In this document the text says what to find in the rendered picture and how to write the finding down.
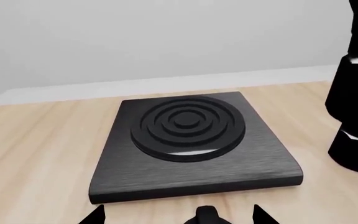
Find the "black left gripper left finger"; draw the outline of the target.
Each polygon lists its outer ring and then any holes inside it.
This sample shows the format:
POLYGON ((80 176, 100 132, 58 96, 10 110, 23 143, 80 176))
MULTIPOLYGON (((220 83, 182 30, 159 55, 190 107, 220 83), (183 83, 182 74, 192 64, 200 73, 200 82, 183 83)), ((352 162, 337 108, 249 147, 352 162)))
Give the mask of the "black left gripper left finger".
POLYGON ((99 205, 90 214, 88 214, 79 224, 104 224, 106 214, 104 205, 99 205))

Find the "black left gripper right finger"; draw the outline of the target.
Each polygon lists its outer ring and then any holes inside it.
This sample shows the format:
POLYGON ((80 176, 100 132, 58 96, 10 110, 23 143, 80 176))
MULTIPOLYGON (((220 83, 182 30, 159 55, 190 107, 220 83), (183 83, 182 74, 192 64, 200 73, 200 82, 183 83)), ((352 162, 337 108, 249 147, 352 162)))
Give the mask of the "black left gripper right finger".
POLYGON ((279 222, 277 222, 259 205, 254 205, 253 224, 279 224, 279 222))

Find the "dark grey flat stove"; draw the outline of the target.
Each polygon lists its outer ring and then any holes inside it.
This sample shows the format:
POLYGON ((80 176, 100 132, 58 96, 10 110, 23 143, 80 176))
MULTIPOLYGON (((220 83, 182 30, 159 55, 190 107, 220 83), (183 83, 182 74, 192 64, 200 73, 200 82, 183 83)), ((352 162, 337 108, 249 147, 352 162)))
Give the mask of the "dark grey flat stove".
POLYGON ((299 163, 238 91, 121 102, 92 204, 297 186, 299 163))

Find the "black rounded knob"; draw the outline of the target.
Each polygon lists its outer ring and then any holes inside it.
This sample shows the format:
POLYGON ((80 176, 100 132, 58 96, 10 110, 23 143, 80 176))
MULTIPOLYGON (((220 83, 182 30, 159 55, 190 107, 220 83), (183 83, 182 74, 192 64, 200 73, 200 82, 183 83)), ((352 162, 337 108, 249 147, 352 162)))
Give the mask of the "black rounded knob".
POLYGON ((196 209, 195 216, 184 224, 232 224, 221 218, 214 206, 205 205, 196 209))

